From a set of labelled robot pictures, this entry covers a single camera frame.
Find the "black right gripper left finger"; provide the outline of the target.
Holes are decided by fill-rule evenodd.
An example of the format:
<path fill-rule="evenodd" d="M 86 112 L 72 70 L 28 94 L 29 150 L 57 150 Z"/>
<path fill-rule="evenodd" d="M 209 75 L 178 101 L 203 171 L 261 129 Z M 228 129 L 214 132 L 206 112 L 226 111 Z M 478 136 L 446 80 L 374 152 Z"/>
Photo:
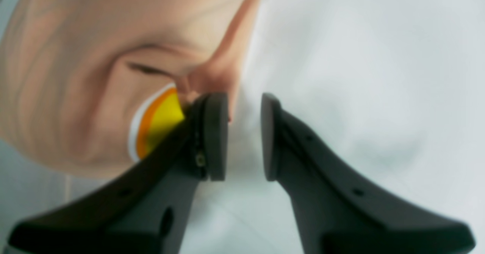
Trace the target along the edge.
<path fill-rule="evenodd" d="M 145 159 L 95 192 L 19 222 L 9 254 L 177 254 L 200 182 L 224 181 L 228 97 L 199 97 Z"/>

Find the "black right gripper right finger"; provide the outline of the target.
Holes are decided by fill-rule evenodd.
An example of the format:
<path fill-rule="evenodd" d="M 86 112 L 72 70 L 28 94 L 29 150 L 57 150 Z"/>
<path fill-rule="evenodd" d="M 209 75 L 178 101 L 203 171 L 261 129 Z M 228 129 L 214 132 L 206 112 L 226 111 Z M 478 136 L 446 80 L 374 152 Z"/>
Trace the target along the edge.
<path fill-rule="evenodd" d="M 467 254 L 466 223 L 392 194 L 340 159 L 276 96 L 261 98 L 266 179 L 291 199 L 306 254 Z"/>

